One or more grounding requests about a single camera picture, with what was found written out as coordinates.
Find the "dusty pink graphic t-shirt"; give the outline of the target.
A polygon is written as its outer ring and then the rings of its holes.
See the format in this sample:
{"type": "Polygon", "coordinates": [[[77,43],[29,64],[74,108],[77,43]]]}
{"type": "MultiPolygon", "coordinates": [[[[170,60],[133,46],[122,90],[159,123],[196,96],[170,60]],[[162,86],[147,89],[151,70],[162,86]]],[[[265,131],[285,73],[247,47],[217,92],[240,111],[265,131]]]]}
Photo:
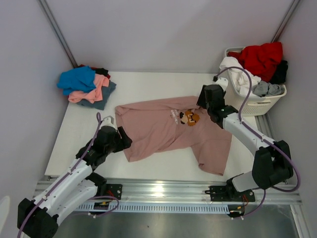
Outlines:
{"type": "Polygon", "coordinates": [[[232,134],[212,122],[197,101],[198,97],[188,96],[115,107],[117,126],[132,140],[124,150],[127,161],[190,147],[202,171],[223,175],[232,134]]]}

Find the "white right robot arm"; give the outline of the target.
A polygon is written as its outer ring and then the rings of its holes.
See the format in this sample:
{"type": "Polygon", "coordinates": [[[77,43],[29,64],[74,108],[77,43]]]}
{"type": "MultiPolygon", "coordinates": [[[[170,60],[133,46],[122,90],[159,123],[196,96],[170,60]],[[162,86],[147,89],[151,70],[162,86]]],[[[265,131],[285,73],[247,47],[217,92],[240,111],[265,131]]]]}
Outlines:
{"type": "Polygon", "coordinates": [[[238,200],[244,192],[266,190],[297,176],[290,155],[289,145],[281,140],[261,134],[241,116],[240,111],[225,104],[225,92],[217,84],[204,85],[197,105],[205,109],[214,123],[230,132],[246,146],[254,157],[252,170],[237,175],[226,182],[225,194],[230,200],[238,200]]]}

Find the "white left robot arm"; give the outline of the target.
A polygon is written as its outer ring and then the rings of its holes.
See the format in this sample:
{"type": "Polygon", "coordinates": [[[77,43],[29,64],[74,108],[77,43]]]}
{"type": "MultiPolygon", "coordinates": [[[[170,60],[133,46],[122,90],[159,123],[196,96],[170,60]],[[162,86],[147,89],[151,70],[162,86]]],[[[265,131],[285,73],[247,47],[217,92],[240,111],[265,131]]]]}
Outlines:
{"type": "Polygon", "coordinates": [[[132,140],[123,127],[104,125],[82,147],[75,159],[54,183],[32,200],[23,199],[18,205],[18,237],[52,238],[60,224],[81,204],[91,199],[119,202],[109,192],[106,178],[95,173],[111,153],[131,146],[132,140]]]}

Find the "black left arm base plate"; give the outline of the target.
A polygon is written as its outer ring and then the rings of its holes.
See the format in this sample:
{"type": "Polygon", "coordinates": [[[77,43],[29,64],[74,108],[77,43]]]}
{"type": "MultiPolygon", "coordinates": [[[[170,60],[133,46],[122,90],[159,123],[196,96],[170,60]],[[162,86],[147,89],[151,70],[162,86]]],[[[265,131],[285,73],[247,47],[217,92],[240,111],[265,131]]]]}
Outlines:
{"type": "Polygon", "coordinates": [[[96,196],[112,196],[120,200],[122,196],[122,189],[122,184],[104,184],[98,188],[96,196]]]}

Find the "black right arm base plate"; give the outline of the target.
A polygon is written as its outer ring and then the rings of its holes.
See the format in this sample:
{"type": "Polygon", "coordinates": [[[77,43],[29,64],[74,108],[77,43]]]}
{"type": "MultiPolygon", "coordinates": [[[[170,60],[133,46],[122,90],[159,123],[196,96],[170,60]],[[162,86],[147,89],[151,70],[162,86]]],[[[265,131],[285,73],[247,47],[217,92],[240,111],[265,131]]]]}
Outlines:
{"type": "Polygon", "coordinates": [[[234,187],[230,186],[209,186],[209,189],[205,190],[205,194],[208,194],[211,201],[214,202],[255,202],[256,200],[254,192],[251,189],[238,192],[234,187]]]}

